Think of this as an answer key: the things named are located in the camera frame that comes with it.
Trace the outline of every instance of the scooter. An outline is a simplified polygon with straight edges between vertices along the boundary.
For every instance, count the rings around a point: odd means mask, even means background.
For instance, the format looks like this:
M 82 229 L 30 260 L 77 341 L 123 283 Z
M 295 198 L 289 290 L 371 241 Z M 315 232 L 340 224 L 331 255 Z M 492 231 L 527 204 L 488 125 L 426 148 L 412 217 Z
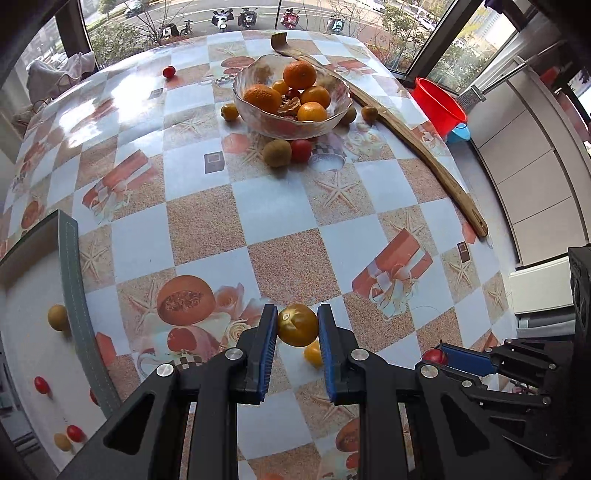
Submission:
M 233 10 L 231 8 L 228 8 L 228 10 L 220 10 L 219 13 L 217 13 L 217 10 L 214 10 L 212 24 L 218 27 L 222 32 L 225 32 L 228 27 L 228 21 L 234 20 L 234 14 L 232 12 Z
M 180 37 L 180 35 L 181 34 L 174 23 L 168 23 L 160 27 L 160 38 L 168 40 L 170 37 Z
M 188 37 L 190 35 L 193 35 L 193 31 L 191 30 L 192 21 L 193 20 L 191 20 L 190 18 L 185 20 L 185 28 L 183 28 L 180 32 L 182 37 Z
M 297 13 L 294 13 L 293 8 L 288 8 L 285 10 L 285 13 L 281 19 L 281 25 L 283 25 L 285 28 L 289 28 L 290 30 L 295 29 L 298 22 L 300 21 L 300 12 L 301 10 L 298 10 Z
M 345 21 L 342 18 L 336 18 L 336 15 L 331 15 L 326 25 L 329 33 L 341 33 L 345 27 Z
M 250 10 L 250 7 L 242 7 L 244 12 L 238 15 L 238 26 L 244 27 L 245 30 L 250 30 L 256 25 L 256 8 Z

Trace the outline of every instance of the white cloth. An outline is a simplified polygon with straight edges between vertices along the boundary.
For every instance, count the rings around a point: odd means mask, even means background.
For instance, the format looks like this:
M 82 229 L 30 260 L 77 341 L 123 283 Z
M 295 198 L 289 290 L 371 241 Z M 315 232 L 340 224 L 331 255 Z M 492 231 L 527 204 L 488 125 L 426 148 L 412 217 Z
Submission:
M 72 55 L 59 70 L 35 60 L 29 67 L 27 89 L 33 108 L 37 110 L 40 102 L 54 99 L 73 87 L 82 78 L 82 74 L 95 68 L 95 53 L 90 51 Z

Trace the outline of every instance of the glass bowl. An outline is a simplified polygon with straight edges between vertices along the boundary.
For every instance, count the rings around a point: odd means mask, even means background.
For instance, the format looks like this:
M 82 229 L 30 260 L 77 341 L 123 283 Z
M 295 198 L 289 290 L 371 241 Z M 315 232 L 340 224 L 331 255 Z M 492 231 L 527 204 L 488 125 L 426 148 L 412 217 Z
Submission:
M 251 129 L 266 137 L 296 140 L 327 134 L 336 127 L 353 103 L 345 82 L 314 65 L 317 75 L 315 85 L 322 85 L 330 93 L 330 105 L 326 109 L 329 117 L 323 122 L 298 122 L 294 117 L 273 115 L 242 100 L 242 94 L 252 85 L 262 83 L 270 87 L 281 80 L 283 69 L 293 61 L 292 58 L 276 54 L 264 55 L 234 78 L 234 104 L 240 116 Z

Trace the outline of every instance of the wooden stick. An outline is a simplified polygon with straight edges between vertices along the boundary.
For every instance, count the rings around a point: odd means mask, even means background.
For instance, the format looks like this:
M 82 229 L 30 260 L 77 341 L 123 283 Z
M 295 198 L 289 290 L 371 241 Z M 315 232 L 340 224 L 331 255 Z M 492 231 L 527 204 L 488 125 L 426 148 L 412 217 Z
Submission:
M 334 72 L 331 72 L 326 66 L 318 62 L 314 57 L 306 55 L 297 48 L 290 47 L 287 44 L 287 32 L 276 33 L 271 37 L 271 47 L 280 55 L 284 57 L 292 57 L 297 60 L 305 60 L 311 64 L 323 69 L 327 74 L 337 77 L 345 81 L 351 91 L 351 97 L 361 106 L 370 105 L 378 111 L 378 121 L 384 124 L 388 130 L 396 135 L 406 146 L 408 146 L 417 157 L 419 157 L 433 172 L 439 183 L 443 186 L 447 194 L 453 199 L 462 211 L 474 232 L 481 238 L 488 235 L 488 226 L 484 218 L 476 208 L 474 201 L 464 191 L 460 184 L 456 181 L 452 174 L 450 174 L 439 160 L 429 151 L 429 149 L 417 137 L 413 135 L 409 127 L 401 122 L 392 112 L 390 112 L 381 103 L 377 102 L 372 96 L 365 93 L 359 87 L 342 79 Z

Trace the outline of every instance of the cabinet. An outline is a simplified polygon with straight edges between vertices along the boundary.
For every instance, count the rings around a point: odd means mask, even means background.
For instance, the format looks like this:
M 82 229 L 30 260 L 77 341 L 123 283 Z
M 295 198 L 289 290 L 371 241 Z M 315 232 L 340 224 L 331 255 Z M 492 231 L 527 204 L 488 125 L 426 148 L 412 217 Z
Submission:
M 535 72 L 525 69 L 491 91 L 468 123 L 522 265 L 589 242 L 591 161 Z

